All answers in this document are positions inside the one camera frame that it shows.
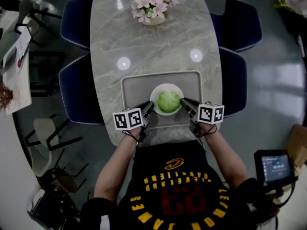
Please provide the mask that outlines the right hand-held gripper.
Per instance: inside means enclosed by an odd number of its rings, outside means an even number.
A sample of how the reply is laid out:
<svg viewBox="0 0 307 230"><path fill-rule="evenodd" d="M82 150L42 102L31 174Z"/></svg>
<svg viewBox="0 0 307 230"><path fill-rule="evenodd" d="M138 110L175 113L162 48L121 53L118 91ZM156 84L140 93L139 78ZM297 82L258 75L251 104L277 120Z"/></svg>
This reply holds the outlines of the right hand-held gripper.
<svg viewBox="0 0 307 230"><path fill-rule="evenodd" d="M216 103L200 103L199 101L181 98L180 104L191 116L190 130L197 138L201 138L200 123L216 126L223 121L224 105Z"/></svg>

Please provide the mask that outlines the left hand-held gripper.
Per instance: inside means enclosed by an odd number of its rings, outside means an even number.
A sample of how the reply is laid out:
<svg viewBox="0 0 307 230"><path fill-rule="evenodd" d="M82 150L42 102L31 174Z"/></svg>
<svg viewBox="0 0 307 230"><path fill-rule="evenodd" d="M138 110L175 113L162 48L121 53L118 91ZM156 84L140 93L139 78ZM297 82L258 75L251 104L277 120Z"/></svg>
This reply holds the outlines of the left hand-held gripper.
<svg viewBox="0 0 307 230"><path fill-rule="evenodd" d="M131 130L141 127L139 138L136 140L137 142L144 142L146 139L145 129L149 125L145 116L149 116L153 108L154 102L146 101L139 104L137 108L112 113L115 129L121 130L126 135L131 135Z"/></svg>

